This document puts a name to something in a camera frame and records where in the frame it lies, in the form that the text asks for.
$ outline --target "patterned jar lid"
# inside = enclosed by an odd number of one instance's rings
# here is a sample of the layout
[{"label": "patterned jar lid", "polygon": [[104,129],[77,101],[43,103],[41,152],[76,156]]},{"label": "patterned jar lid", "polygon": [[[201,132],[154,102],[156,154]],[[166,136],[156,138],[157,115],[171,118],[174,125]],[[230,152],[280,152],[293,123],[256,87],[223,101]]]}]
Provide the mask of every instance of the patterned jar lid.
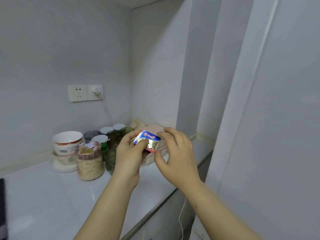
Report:
[{"label": "patterned jar lid", "polygon": [[82,142],[75,148],[77,157],[81,160],[91,160],[101,152],[101,144],[97,141]]}]

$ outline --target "electrical outlet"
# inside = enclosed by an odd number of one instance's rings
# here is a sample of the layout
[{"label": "electrical outlet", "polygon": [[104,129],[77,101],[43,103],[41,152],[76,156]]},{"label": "electrical outlet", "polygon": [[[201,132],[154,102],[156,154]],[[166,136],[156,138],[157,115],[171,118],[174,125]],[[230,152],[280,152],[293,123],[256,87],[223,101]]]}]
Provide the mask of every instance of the electrical outlet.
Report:
[{"label": "electrical outlet", "polygon": [[70,102],[88,100],[88,92],[86,85],[68,85],[68,94]]},{"label": "electrical outlet", "polygon": [[103,99],[103,88],[102,85],[87,85],[88,100],[101,100]]}]

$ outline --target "person's right hand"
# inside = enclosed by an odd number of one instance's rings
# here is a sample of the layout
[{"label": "person's right hand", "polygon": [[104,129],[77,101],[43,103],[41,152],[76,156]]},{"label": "person's right hand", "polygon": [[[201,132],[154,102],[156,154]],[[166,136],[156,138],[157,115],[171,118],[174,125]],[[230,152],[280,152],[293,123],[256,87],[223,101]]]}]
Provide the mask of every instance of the person's right hand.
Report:
[{"label": "person's right hand", "polygon": [[184,191],[190,186],[201,182],[193,154],[192,142],[182,132],[173,128],[165,128],[158,132],[167,145],[169,160],[166,162],[157,150],[154,162],[162,175],[175,187]]}]

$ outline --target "hand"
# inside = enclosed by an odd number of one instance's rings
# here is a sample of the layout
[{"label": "hand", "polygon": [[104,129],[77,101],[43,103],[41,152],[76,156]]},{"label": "hand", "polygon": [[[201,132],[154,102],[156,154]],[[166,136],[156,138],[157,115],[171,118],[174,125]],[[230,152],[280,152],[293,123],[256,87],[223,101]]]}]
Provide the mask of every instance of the hand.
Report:
[{"label": "hand", "polygon": [[136,145],[131,141],[140,132],[141,130],[135,130],[122,138],[117,147],[115,168],[112,175],[112,178],[128,183],[132,189],[137,186],[139,181],[140,164],[148,155],[143,151],[149,143],[148,140],[141,140]]},{"label": "hand", "polygon": [[192,142],[182,132],[173,128],[165,128],[166,132],[158,132],[167,145],[169,160],[166,162],[161,153],[156,151],[154,162],[162,175],[182,192],[190,184],[200,183],[198,168],[193,154]]}]

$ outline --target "person's left arm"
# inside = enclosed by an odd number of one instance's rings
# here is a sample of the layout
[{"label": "person's left arm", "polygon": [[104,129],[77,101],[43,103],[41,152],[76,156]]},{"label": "person's left arm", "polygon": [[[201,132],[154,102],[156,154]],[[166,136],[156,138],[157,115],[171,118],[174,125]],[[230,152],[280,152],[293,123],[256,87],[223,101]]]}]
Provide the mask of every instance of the person's left arm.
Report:
[{"label": "person's left arm", "polygon": [[74,240],[117,240],[120,238],[131,193],[139,181],[139,168],[146,157],[148,140],[134,146],[131,139],[140,130],[125,135],[117,147],[115,169],[90,215]]}]

